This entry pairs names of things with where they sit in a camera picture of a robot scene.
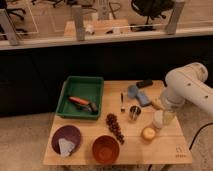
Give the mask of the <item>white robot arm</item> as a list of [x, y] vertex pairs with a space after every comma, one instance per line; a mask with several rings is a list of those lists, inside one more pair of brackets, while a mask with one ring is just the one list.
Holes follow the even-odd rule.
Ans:
[[169, 125], [185, 101], [197, 105], [213, 116], [213, 88], [207, 86], [207, 68], [198, 62], [190, 63], [166, 74], [166, 88], [160, 95], [163, 122]]

